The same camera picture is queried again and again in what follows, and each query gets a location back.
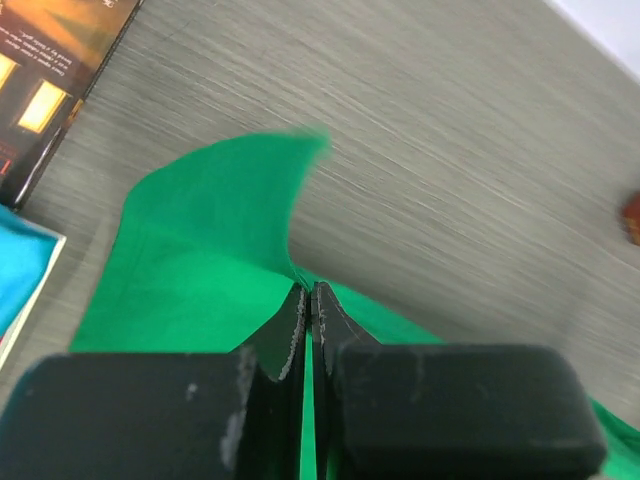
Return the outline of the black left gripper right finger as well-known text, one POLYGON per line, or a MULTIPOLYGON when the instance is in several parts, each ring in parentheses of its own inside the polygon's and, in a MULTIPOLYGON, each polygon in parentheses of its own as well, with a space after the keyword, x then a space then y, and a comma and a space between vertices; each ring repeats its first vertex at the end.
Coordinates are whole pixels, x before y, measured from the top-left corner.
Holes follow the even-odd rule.
POLYGON ((321 479, 586 479, 607 444, 575 370, 527 344, 384 344, 310 296, 321 479))

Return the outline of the brown book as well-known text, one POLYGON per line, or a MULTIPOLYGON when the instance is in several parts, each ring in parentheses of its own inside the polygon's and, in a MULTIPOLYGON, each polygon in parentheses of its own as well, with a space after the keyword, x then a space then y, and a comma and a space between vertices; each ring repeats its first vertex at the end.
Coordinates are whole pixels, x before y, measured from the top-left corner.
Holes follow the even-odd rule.
POLYGON ((23 207, 141 6, 2 2, 2 205, 23 207))

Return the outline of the red cube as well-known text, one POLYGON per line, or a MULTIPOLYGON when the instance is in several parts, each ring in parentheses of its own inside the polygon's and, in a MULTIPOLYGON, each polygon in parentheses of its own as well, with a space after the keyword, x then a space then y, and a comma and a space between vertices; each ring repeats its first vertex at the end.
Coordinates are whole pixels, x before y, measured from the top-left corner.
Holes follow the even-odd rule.
POLYGON ((620 217, 628 234, 629 240, 634 245, 640 245, 640 192, 634 191, 623 203, 620 217))

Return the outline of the blue t shirt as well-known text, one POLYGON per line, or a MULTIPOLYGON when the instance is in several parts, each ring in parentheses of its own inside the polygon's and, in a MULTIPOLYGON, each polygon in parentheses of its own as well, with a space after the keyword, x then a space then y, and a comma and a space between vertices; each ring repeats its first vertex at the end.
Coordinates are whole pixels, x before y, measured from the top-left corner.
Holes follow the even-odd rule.
POLYGON ((1 334, 44 276, 58 238, 1 206, 1 334))

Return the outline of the red white book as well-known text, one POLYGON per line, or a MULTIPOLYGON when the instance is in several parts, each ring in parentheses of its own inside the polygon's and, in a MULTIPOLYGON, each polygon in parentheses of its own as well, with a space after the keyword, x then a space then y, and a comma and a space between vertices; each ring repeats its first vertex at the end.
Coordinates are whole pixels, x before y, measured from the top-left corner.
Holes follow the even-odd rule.
POLYGON ((44 288, 52 270, 54 269, 58 258, 66 244, 67 237, 62 235, 54 230, 48 229, 42 225, 38 225, 36 223, 27 221, 26 224, 33 229, 35 229, 39 233, 43 233, 46 236, 55 240, 54 248, 49 257, 46 270, 44 271, 37 287, 34 289, 33 293, 29 297, 28 301, 25 303, 22 310, 16 315, 14 321, 8 326, 4 335, 1 337, 1 358, 0 358, 0 366, 4 367, 17 339, 20 336, 20 333, 27 322, 27 319, 36 304, 41 291, 44 288))

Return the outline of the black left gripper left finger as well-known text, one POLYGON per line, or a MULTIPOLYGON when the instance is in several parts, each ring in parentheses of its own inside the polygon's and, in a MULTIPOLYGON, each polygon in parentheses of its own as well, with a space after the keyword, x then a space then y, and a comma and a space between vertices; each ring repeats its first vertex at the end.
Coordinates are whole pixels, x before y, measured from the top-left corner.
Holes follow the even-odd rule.
POLYGON ((25 372, 1 416, 5 479, 295 479, 306 293, 228 353, 82 353, 25 372))

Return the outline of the green t shirt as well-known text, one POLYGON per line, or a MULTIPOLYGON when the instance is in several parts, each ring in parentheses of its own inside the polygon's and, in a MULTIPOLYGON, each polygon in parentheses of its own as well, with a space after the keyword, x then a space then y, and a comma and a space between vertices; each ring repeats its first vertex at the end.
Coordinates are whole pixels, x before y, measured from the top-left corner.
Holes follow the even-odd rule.
MULTIPOLYGON (((384 344, 473 344, 445 342, 291 260, 291 210, 325 147, 325 138, 314 133, 250 134, 147 175, 125 201, 113 249, 71 344, 77 354, 228 353, 280 309, 292 287, 302 287, 305 361, 296 479, 321 479, 310 326, 315 284, 327 283, 346 313, 384 344)), ((607 444, 596 474, 637 478, 638 431, 588 399, 607 444)))

